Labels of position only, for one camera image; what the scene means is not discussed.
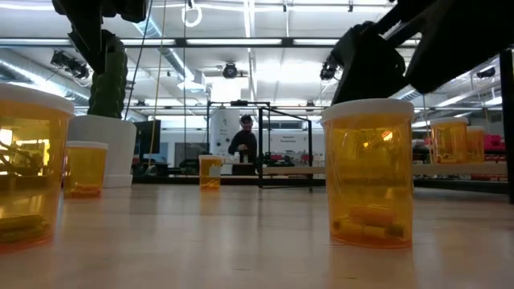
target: plastic container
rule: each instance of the plastic container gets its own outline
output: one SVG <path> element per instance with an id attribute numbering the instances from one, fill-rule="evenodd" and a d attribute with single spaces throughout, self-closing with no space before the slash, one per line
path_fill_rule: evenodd
<path id="1" fill-rule="evenodd" d="M 402 100 L 355 100 L 324 110 L 332 239 L 411 246 L 413 117 L 414 106 Z"/>
<path id="2" fill-rule="evenodd" d="M 218 156 L 200 156 L 200 191 L 219 191 L 223 158 Z"/>
<path id="3" fill-rule="evenodd" d="M 481 126 L 469 126 L 466 131 L 467 138 L 467 162 L 485 162 L 485 150 L 483 141 L 485 139 L 485 128 Z"/>
<path id="4" fill-rule="evenodd" d="M 431 120 L 434 140 L 434 159 L 438 164 L 463 164 L 467 162 L 465 117 L 445 117 Z"/>
<path id="5" fill-rule="evenodd" d="M 0 253 L 53 238 L 73 103 L 0 84 Z"/>
<path id="6" fill-rule="evenodd" d="M 104 186 L 108 145 L 92 141 L 66 143 L 64 197 L 99 197 Z"/>

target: person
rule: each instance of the person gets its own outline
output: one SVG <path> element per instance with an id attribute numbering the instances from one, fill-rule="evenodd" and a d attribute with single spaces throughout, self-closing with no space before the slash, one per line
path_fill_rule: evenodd
<path id="1" fill-rule="evenodd" d="M 232 138 L 232 142 L 228 147 L 228 153 L 234 155 L 235 152 L 239 152 L 239 161 L 243 162 L 244 156 L 248 156 L 248 162 L 255 163 L 257 157 L 257 139 L 255 134 L 251 132 L 251 128 L 254 122 L 251 120 L 251 116 L 241 116 L 239 121 L 241 129 Z"/>

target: ceiling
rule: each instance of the ceiling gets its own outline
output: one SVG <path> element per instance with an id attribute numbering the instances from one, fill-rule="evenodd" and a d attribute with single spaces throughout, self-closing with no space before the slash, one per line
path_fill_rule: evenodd
<path id="1" fill-rule="evenodd" d="M 163 34 L 170 38 L 283 38 L 287 36 L 339 38 L 356 24 L 378 20 L 390 8 L 387 0 L 354 0 L 354 12 L 348 13 L 347 0 L 288 0 L 289 9 L 284 13 L 283 0 L 255 0 L 254 13 L 249 13 L 246 20 L 245 1 L 249 0 L 196 0 L 196 5 L 202 10 L 202 20 L 195 27 L 186 27 L 182 21 L 183 1 L 167 1 L 169 7 L 164 8 L 163 0 L 154 0 L 152 19 Z M 188 12 L 187 20 L 193 22 L 196 13 L 196 11 Z M 165 25 L 162 26 L 164 14 Z M 71 30 L 69 21 L 53 11 L 51 0 L 0 0 L 0 15 L 0 38 L 66 38 Z M 110 30 L 121 38 L 141 37 L 140 31 L 132 23 L 119 17 L 105 18 L 104 29 Z M 11 50 L 49 70 L 54 70 L 50 65 L 50 59 L 55 49 L 15 47 Z M 74 50 L 63 50 L 81 59 Z M 398 51 L 408 63 L 413 50 L 399 49 Z M 327 48 L 252 48 L 249 53 L 247 48 L 213 47 L 177 48 L 174 52 L 188 69 L 202 71 L 209 85 L 223 81 L 219 68 L 226 62 L 234 62 L 240 71 L 249 71 L 252 63 L 252 76 L 255 78 L 253 98 L 248 78 L 237 80 L 243 90 L 241 98 L 247 100 L 271 101 L 278 105 L 305 105 L 308 100 L 315 100 L 317 105 L 329 105 L 337 87 L 336 80 L 328 83 L 320 81 L 321 64 L 330 52 Z M 128 79 L 133 77 L 139 53 L 138 48 L 127 49 Z M 161 62 L 161 74 L 158 74 L 160 57 L 161 54 L 157 49 L 143 49 L 132 104 L 137 100 L 145 100 L 147 104 L 153 104 L 158 80 L 159 105 L 184 103 L 205 105 L 206 93 L 185 94 L 178 87 L 182 81 L 177 72 L 165 59 Z M 57 73 L 69 78 L 69 75 L 63 71 Z M 474 79 L 473 89 L 487 85 L 491 81 L 496 79 Z M 80 82 L 83 86 L 89 83 L 90 79 Z M 433 95 L 426 96 L 426 106 L 436 106 L 470 90 L 469 75 L 461 75 Z M 422 99 L 417 97 L 411 88 L 406 88 L 393 97 L 407 98 L 415 106 L 419 106 Z M 483 96 L 482 101 L 490 97 L 492 96 Z M 470 96 L 452 105 L 475 105 L 476 101 L 475 96 Z M 160 110 L 159 112 L 180 115 L 184 110 Z"/>

